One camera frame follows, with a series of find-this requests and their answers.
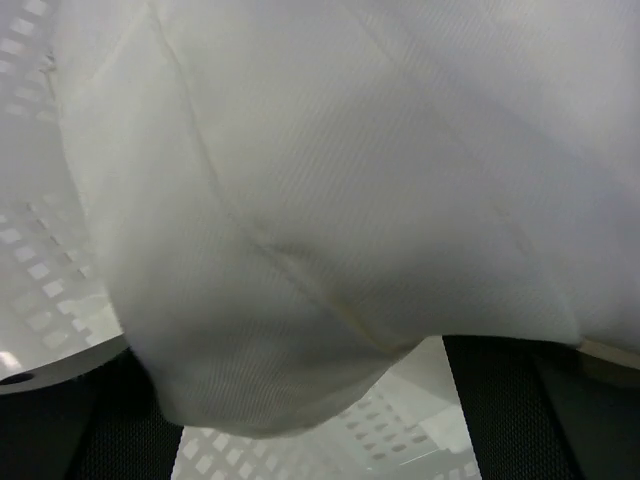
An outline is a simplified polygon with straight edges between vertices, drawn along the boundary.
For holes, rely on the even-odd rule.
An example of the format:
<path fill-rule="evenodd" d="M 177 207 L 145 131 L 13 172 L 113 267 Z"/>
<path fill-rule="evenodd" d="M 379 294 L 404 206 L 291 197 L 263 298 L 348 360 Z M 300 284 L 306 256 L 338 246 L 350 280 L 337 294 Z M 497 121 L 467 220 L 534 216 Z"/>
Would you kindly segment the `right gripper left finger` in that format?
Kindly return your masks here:
<path fill-rule="evenodd" d="M 182 433 L 121 337 L 1 380 L 4 479 L 169 479 Z"/>

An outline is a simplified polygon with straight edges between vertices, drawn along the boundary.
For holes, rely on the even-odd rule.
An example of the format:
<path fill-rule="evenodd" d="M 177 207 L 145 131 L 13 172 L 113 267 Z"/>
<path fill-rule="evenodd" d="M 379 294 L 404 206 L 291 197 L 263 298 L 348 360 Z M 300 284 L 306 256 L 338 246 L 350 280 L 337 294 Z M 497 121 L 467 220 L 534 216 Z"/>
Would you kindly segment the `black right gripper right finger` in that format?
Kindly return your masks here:
<path fill-rule="evenodd" d="M 482 478 L 638 478 L 638 370 L 553 343 L 443 342 Z"/>

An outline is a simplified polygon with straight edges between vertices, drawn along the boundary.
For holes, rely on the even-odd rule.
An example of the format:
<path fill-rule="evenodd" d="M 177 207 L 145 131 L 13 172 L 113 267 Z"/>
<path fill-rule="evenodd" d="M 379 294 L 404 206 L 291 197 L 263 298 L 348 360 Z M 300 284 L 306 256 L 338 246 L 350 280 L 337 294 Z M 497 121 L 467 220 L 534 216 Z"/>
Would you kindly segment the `white skirt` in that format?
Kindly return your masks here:
<path fill-rule="evenodd" d="M 65 1 L 53 88 L 166 418 L 311 429 L 426 338 L 639 350 L 635 1 Z"/>

